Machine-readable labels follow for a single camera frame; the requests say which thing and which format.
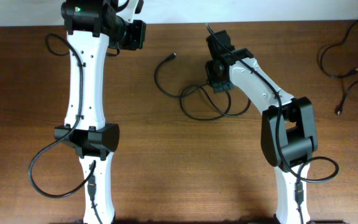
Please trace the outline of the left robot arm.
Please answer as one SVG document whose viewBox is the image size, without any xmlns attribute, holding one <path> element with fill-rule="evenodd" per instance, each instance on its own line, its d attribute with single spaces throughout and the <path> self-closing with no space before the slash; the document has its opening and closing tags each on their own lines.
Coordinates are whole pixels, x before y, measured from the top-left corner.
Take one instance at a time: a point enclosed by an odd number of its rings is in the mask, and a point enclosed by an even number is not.
<svg viewBox="0 0 358 224">
<path fill-rule="evenodd" d="M 75 149 L 85 179 L 83 223 L 114 223 L 111 195 L 112 157 L 119 126 L 107 123 L 103 111 L 103 72 L 108 49 L 141 49 L 146 24 L 135 20 L 142 0 L 65 1 L 61 6 L 70 50 L 70 97 L 64 124 L 55 137 L 73 133 L 64 144 Z"/>
</svg>

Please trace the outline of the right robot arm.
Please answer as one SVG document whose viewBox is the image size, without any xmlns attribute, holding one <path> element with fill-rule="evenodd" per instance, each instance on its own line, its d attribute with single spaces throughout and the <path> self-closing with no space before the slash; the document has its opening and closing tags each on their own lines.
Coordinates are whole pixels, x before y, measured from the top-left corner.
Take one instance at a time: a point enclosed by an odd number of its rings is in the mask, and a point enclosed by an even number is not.
<svg viewBox="0 0 358 224">
<path fill-rule="evenodd" d="M 225 30 L 206 39 L 212 59 L 206 63 L 209 85 L 218 93 L 238 87 L 262 116 L 261 148 L 274 168 L 278 206 L 275 223 L 309 223 L 306 185 L 318 148 L 314 109 L 306 97 L 281 89 L 247 49 L 235 49 Z"/>
</svg>

